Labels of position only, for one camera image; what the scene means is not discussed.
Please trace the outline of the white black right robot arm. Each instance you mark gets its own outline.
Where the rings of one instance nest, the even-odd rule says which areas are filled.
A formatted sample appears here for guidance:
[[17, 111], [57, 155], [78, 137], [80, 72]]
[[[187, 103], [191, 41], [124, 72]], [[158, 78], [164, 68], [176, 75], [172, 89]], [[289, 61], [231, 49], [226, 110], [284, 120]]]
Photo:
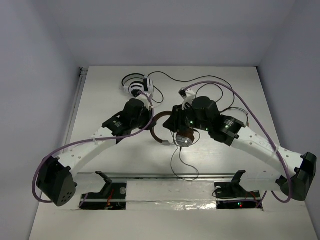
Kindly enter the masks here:
[[239, 170], [227, 189], [238, 197], [252, 191], [277, 191], [305, 201], [316, 175], [317, 157], [287, 150], [258, 135], [240, 120], [223, 115], [215, 101], [197, 97], [187, 106], [175, 105], [163, 127], [183, 135], [185, 144], [192, 130], [206, 131], [215, 141], [243, 151], [276, 170], [250, 174]]

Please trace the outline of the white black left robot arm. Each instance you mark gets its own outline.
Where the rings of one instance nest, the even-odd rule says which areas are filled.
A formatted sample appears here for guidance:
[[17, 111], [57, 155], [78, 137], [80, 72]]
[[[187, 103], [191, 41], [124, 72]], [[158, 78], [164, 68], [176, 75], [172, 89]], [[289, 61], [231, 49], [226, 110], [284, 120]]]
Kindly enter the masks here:
[[88, 139], [62, 146], [43, 158], [32, 180], [34, 198], [61, 207], [75, 195], [77, 174], [105, 150], [148, 130], [154, 107], [146, 93], [130, 99]]

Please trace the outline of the brown silver headphones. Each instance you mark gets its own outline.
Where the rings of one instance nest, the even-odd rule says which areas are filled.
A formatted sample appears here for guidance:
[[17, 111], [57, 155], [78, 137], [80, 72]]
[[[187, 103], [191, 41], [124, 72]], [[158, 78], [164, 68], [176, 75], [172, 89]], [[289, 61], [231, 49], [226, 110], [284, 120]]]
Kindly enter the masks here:
[[[171, 111], [163, 111], [158, 113], [156, 116], [153, 117], [153, 123], [156, 125], [159, 119], [166, 116], [170, 116], [171, 113], [172, 113]], [[195, 131], [192, 128], [188, 128], [184, 131], [178, 131], [176, 133], [176, 136], [173, 137], [173, 143], [178, 147], [182, 147], [182, 148], [190, 147], [195, 141], [194, 132]], [[153, 139], [157, 141], [159, 144], [164, 146], [170, 145], [170, 142], [168, 140], [163, 140], [156, 135], [155, 127], [153, 127], [150, 130], [150, 134], [153, 137]]]

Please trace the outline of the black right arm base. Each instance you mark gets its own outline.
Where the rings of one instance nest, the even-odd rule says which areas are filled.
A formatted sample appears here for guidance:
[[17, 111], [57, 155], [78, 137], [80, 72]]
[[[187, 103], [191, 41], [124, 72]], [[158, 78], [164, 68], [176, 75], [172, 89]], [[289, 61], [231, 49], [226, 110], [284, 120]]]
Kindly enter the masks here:
[[215, 182], [212, 196], [218, 210], [263, 209], [259, 192], [246, 191], [240, 186], [245, 170], [239, 170], [231, 181]]

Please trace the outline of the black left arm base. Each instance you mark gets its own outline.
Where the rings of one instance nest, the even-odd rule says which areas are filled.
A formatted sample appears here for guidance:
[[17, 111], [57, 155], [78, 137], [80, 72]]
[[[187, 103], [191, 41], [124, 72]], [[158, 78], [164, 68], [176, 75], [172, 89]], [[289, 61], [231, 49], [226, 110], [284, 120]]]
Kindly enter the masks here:
[[103, 179], [103, 186], [98, 192], [86, 192], [81, 195], [81, 210], [126, 210], [127, 182], [113, 182], [105, 173], [95, 172]]

